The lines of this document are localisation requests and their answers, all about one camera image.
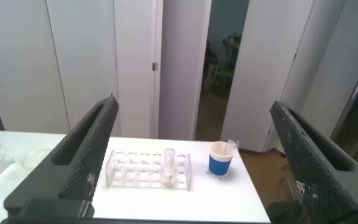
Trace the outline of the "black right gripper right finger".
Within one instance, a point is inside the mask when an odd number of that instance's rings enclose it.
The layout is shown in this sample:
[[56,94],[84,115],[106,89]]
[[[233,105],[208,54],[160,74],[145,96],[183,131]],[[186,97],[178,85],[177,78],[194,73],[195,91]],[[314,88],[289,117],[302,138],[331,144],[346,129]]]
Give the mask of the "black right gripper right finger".
[[290,105],[270,109],[311,223],[358,223],[358,163]]

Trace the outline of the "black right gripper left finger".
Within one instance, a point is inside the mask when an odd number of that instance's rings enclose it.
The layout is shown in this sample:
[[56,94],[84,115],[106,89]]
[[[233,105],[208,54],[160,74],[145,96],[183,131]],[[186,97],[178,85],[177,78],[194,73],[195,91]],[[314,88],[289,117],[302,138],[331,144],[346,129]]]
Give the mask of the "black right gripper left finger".
[[89,217],[119,105],[97,102],[39,165],[6,197],[10,218]]

